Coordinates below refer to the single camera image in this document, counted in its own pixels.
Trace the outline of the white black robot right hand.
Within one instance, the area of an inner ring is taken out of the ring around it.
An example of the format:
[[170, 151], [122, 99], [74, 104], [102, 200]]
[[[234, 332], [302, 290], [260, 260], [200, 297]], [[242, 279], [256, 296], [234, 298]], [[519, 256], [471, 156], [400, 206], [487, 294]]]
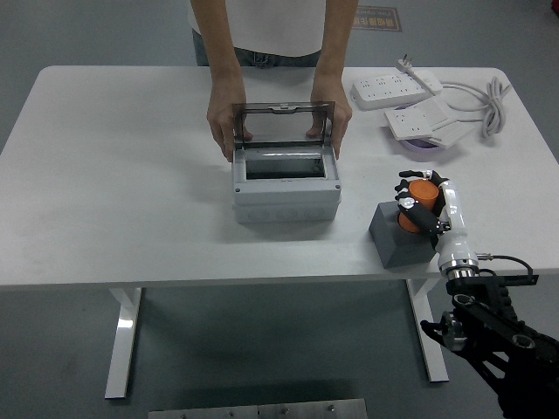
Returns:
[[443, 278], [477, 276], [479, 261], [468, 244], [455, 183], [434, 170], [405, 170], [398, 175], [401, 181], [395, 187], [395, 200], [400, 215], [430, 239]]

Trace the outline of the person's right hand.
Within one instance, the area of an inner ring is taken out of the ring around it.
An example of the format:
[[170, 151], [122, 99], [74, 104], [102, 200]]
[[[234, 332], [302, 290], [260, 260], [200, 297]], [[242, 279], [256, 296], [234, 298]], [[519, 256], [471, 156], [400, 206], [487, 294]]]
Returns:
[[246, 101], [243, 80], [218, 80], [212, 83], [206, 119], [213, 140], [223, 157], [232, 162], [235, 148], [233, 106]]

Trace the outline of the person's left hand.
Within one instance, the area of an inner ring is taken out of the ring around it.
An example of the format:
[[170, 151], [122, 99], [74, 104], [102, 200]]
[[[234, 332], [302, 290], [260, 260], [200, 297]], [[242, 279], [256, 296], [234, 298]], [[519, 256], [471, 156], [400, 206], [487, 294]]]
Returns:
[[341, 81], [337, 79], [315, 79], [310, 99], [312, 102], [328, 101], [335, 104], [331, 118], [330, 140], [335, 152], [335, 159], [338, 159], [342, 140], [353, 114]]

